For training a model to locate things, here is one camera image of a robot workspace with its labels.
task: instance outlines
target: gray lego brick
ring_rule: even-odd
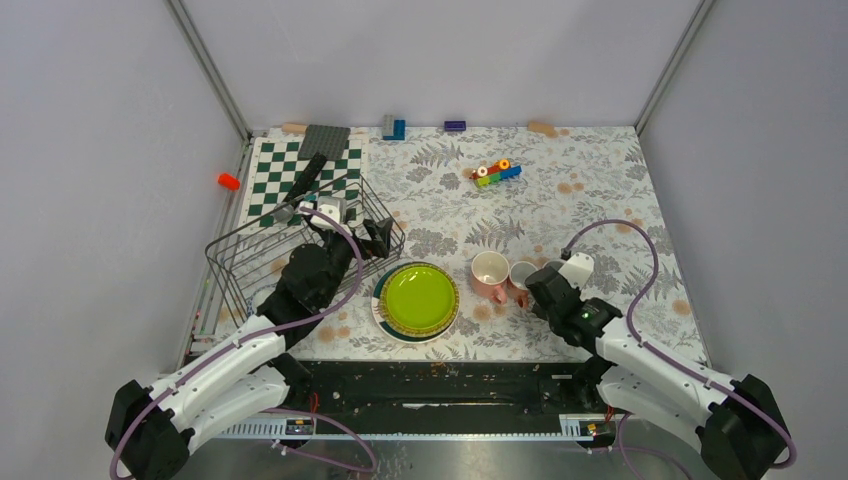
[[[350,129],[344,127],[327,127],[324,125],[309,125],[306,127],[306,135],[303,144],[297,152],[299,160],[311,159],[320,152],[328,161],[341,160]]]
[[[395,134],[395,116],[383,115],[383,136],[391,137]]]

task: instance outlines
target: chessboard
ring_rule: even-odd
[[[245,182],[244,198],[237,227],[248,224],[257,218],[260,220],[239,233],[250,235],[268,227],[284,228],[275,225],[274,218],[266,215],[277,207],[286,193],[292,188],[301,172],[309,164],[309,159],[298,160],[297,152],[303,142],[303,135],[278,134],[273,137],[254,139],[250,156],[250,171]],[[342,158],[329,160],[321,174],[312,184],[312,189],[332,186],[319,192],[320,196],[345,198],[350,203],[359,198],[362,191],[361,179],[368,165],[368,135],[352,134],[348,137]],[[356,218],[363,218],[362,202],[356,205]],[[300,224],[300,216],[292,218],[288,225]]]

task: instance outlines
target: stacked plates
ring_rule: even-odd
[[[456,318],[459,290],[441,268],[423,262],[395,267],[371,297],[377,325],[396,340],[423,343],[440,337]]]

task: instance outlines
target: lime green plate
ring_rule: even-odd
[[[380,310],[405,335],[424,337],[443,330],[456,317],[459,291],[442,269],[429,263],[399,268],[380,293]]]

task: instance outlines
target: pink mug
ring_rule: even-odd
[[[509,260],[498,252],[478,253],[471,261],[471,287],[481,297],[503,305],[507,302]]]
[[[530,304],[530,291],[527,290],[527,277],[532,275],[538,268],[530,262],[515,262],[509,269],[509,281],[507,281],[507,293],[514,298],[518,306],[526,308]]]

